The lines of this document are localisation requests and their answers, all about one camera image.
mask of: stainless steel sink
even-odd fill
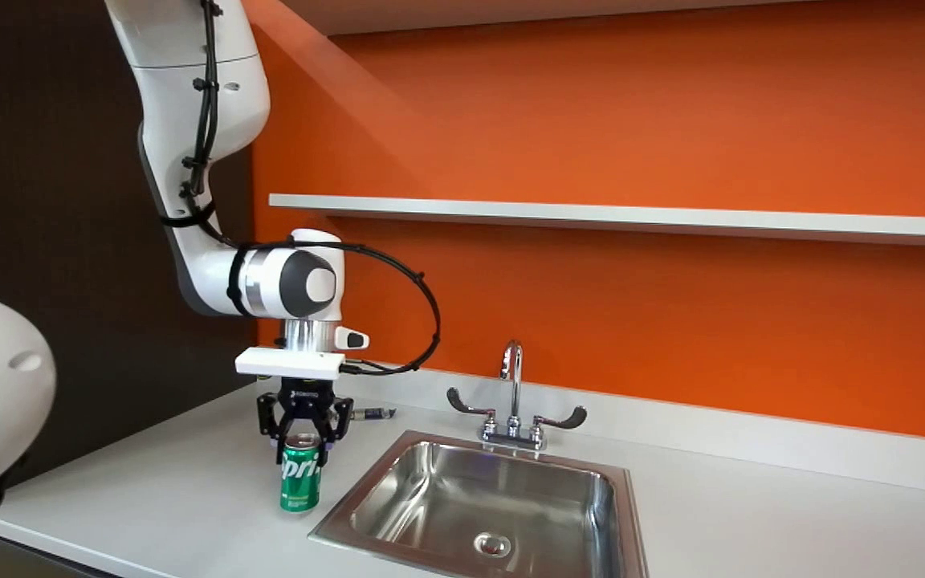
[[[310,537],[447,574],[648,574],[627,468],[416,429]]]

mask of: faucet handle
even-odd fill
[[[572,413],[568,413],[565,420],[549,420],[549,418],[543,418],[543,413],[534,413],[534,426],[549,424],[549,426],[557,426],[557,429],[574,429],[574,426],[580,426],[584,420],[587,420],[584,404],[572,406]]]
[[[468,406],[468,404],[463,404],[458,388],[450,388],[447,399],[450,399],[450,404],[452,404],[458,413],[486,413],[486,418],[493,418],[493,406]]]

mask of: faucet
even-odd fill
[[[486,413],[486,420],[478,426],[478,440],[486,446],[510,446],[510,450],[526,450],[526,452],[538,457],[546,446],[543,426],[574,429],[587,420],[587,412],[578,404],[565,420],[549,420],[543,413],[534,413],[534,424],[523,432],[523,418],[519,418],[523,343],[519,339],[506,339],[506,345],[501,353],[499,375],[505,382],[510,382],[510,402],[506,402],[505,426],[499,426],[493,406],[468,406],[468,404],[463,404],[458,388],[447,391],[447,399],[456,412]]]

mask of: green can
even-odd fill
[[[305,512],[321,501],[317,436],[289,436],[278,459],[278,510]]]

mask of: sink drain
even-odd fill
[[[472,549],[486,558],[506,558],[513,553],[513,543],[501,533],[478,533],[472,540]]]

